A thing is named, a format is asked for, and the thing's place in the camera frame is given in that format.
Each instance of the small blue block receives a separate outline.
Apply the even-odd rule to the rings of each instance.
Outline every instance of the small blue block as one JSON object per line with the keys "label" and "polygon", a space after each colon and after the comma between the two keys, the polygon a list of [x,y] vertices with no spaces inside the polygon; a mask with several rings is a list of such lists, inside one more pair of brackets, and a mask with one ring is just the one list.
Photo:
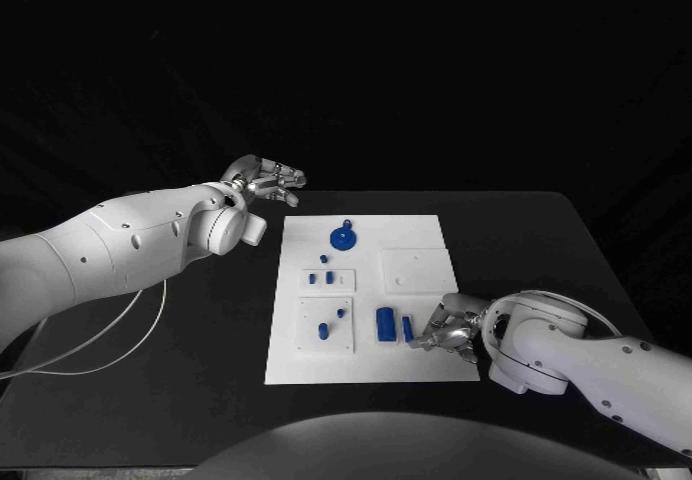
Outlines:
{"label": "small blue block", "polygon": [[319,323],[319,339],[325,340],[328,338],[328,327],[325,323]]}
{"label": "small blue block", "polygon": [[403,317],[400,317],[400,321],[403,323],[403,337],[407,343],[413,339],[413,329],[410,328],[410,317],[407,315],[403,315]]}
{"label": "small blue block", "polygon": [[377,308],[377,340],[380,342],[396,341],[393,310],[389,307]]}

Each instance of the white platform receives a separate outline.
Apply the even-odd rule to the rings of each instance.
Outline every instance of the white platform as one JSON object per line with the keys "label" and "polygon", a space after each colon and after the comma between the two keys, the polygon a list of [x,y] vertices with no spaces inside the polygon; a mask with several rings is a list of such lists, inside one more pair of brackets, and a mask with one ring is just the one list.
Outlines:
{"label": "white platform", "polygon": [[[331,231],[342,220],[353,222],[354,247],[341,252],[328,243]],[[435,215],[344,215],[285,217],[276,295],[266,357],[265,384],[384,383],[478,381],[475,365],[442,349],[425,352],[410,349],[399,338],[397,345],[376,341],[374,311],[390,307],[396,328],[400,315],[412,315],[413,335],[419,335],[439,303],[439,294],[387,295],[384,293],[381,250],[443,249],[443,238]],[[319,262],[325,254],[328,263]],[[353,353],[301,353],[296,331],[301,328],[301,270],[353,270],[354,293],[329,294],[351,299]],[[455,292],[451,285],[443,293]]]}

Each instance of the black curtain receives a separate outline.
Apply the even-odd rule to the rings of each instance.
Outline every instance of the black curtain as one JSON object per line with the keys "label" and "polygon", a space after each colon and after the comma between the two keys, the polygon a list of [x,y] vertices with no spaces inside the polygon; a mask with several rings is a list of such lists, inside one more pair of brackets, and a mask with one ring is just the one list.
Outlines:
{"label": "black curtain", "polygon": [[692,355],[683,12],[2,8],[5,236],[213,181],[246,153],[308,190],[557,191],[660,344]]}

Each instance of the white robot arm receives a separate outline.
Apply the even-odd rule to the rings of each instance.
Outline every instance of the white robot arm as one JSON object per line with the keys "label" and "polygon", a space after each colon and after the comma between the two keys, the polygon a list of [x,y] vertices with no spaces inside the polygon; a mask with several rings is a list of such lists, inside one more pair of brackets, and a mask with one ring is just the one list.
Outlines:
{"label": "white robot arm", "polygon": [[[585,339],[582,311],[612,330]],[[534,290],[487,302],[449,293],[410,348],[443,348],[477,363],[469,340],[481,332],[492,359],[488,377],[514,393],[564,393],[573,383],[595,410],[692,457],[692,359],[622,336],[585,305]]]}
{"label": "white robot arm", "polygon": [[255,198],[298,200],[299,170],[253,155],[220,181],[113,198],[48,230],[0,242],[0,352],[40,320],[89,300],[136,292],[194,260],[256,245]]}

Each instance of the table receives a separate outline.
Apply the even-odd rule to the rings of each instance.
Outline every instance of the table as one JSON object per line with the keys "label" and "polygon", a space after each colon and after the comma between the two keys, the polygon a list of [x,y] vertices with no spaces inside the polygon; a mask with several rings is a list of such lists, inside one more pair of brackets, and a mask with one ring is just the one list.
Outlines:
{"label": "table", "polygon": [[[168,279],[159,325],[128,358],[95,374],[24,375],[12,381],[0,401],[1,468],[193,467],[280,425],[363,411],[487,422],[629,467],[692,465],[692,459],[602,417],[572,385],[562,396],[505,390],[487,378],[484,351],[479,382],[263,385],[285,215],[438,215],[461,293],[492,299],[524,289],[553,291],[598,310],[622,334],[651,341],[560,194],[296,193],[296,209],[253,202],[250,211],[268,221],[257,247],[240,243]],[[118,327],[51,368],[95,368],[116,358],[149,327],[161,292],[162,284],[144,291]],[[22,364],[86,340],[132,296],[95,300],[56,315]]]}

